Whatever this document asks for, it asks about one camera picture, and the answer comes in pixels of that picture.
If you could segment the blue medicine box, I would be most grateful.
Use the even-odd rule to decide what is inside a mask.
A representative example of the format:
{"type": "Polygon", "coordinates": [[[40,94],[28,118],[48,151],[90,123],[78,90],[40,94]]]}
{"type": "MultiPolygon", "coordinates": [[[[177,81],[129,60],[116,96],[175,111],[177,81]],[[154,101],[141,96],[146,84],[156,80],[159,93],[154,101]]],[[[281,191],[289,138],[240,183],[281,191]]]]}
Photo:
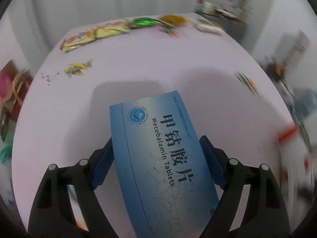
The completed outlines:
{"type": "Polygon", "coordinates": [[[119,184],[137,237],[199,237],[219,198],[176,91],[110,107],[119,184]]]}

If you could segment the golden brown snack wrapper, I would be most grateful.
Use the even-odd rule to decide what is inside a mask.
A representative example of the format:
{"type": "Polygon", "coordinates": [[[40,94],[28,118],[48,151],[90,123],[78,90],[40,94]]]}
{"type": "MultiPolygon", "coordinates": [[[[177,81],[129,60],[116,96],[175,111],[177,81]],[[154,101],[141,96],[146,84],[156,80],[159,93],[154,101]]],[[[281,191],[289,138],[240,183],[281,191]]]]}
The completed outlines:
{"type": "Polygon", "coordinates": [[[191,20],[175,14],[163,15],[159,20],[167,27],[181,27],[191,22],[191,20]]]}

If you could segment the orange yellow snack packet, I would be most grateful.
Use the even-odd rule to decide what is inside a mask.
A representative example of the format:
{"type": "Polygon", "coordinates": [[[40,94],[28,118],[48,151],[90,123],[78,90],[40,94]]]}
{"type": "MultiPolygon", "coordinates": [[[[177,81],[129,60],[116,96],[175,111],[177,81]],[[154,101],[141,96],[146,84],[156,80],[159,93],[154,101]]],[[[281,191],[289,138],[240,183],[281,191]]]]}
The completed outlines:
{"type": "Polygon", "coordinates": [[[89,44],[95,39],[96,37],[94,29],[82,31],[77,35],[64,39],[63,43],[60,45],[60,50],[63,52],[69,52],[77,49],[79,46],[89,44]]]}

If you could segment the grey cabinet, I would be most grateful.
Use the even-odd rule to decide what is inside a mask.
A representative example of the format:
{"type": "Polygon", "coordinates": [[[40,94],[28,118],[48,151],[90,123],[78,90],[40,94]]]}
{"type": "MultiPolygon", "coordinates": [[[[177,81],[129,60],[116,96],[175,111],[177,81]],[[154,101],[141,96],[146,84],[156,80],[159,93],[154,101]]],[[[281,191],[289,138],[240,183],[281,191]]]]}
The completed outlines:
{"type": "Polygon", "coordinates": [[[242,44],[242,40],[247,33],[247,23],[235,22],[226,18],[218,18],[216,16],[211,16],[200,11],[195,11],[195,13],[209,20],[210,22],[220,25],[228,35],[230,35],[239,44],[242,44]]]}

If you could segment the white gold small box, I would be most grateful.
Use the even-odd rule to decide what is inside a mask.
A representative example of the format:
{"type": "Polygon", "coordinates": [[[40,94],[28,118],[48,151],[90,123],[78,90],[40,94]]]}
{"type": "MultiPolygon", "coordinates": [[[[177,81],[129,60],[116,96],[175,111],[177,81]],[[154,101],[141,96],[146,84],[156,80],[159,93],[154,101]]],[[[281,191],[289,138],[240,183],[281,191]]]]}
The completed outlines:
{"type": "Polygon", "coordinates": [[[222,35],[225,32],[220,25],[202,19],[196,20],[195,28],[201,32],[215,35],[222,35]]]}

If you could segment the dark snack box on floor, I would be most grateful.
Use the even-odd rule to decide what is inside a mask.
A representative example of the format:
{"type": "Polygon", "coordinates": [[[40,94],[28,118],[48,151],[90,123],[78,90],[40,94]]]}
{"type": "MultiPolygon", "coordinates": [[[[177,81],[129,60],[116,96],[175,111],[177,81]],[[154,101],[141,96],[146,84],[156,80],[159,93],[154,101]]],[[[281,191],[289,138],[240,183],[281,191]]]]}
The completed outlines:
{"type": "Polygon", "coordinates": [[[262,64],[262,68],[265,73],[275,82],[279,82],[284,79],[286,67],[287,62],[280,63],[273,58],[268,58],[268,60],[262,64]]]}

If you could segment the green candy wrapper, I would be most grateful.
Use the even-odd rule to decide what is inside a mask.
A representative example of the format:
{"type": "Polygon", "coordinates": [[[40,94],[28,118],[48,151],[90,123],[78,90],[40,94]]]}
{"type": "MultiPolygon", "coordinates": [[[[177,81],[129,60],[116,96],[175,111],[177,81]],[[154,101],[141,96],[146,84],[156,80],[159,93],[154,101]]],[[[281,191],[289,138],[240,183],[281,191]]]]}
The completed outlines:
{"type": "Polygon", "coordinates": [[[140,28],[145,28],[145,27],[152,27],[156,24],[159,24],[160,20],[154,19],[154,18],[149,18],[149,17],[139,17],[133,19],[130,23],[129,26],[132,29],[140,29],[140,28]]]}

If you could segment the tall white printed carton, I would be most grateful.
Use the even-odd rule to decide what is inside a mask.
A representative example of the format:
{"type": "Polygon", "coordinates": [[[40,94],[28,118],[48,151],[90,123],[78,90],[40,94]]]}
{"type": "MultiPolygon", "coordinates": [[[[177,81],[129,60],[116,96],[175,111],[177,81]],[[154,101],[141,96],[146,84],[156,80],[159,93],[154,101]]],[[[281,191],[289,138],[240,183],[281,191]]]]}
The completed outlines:
{"type": "Polygon", "coordinates": [[[310,45],[310,39],[301,30],[298,31],[294,44],[285,57],[284,66],[286,68],[296,68],[310,45]]]}

